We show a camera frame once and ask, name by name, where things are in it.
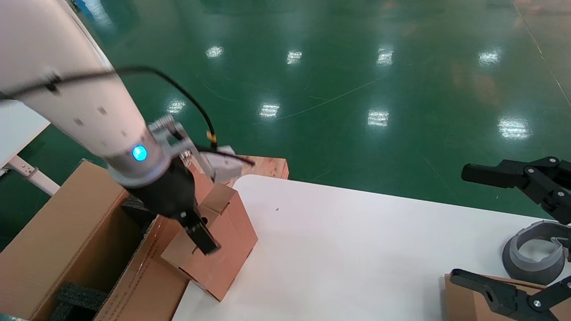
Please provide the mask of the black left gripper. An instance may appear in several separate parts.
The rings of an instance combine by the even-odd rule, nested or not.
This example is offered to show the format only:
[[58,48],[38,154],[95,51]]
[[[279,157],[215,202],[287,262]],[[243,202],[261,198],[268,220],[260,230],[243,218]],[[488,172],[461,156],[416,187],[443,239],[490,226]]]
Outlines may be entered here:
[[136,198],[125,200],[121,209],[137,224],[139,234],[146,234],[156,214],[173,219],[180,216],[184,232],[204,255],[220,250],[198,213],[194,176],[179,157],[171,160],[157,180],[142,187],[128,187],[127,191]]

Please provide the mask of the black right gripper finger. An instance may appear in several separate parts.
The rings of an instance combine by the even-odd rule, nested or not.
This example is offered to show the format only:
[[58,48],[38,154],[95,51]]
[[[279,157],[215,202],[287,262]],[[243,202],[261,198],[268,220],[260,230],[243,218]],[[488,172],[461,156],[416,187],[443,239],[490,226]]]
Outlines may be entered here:
[[550,286],[482,276],[462,269],[449,273],[451,321],[568,321],[570,278]]
[[571,163],[553,156],[520,162],[504,159],[497,166],[468,163],[461,178],[482,185],[516,188],[557,222],[571,223]]

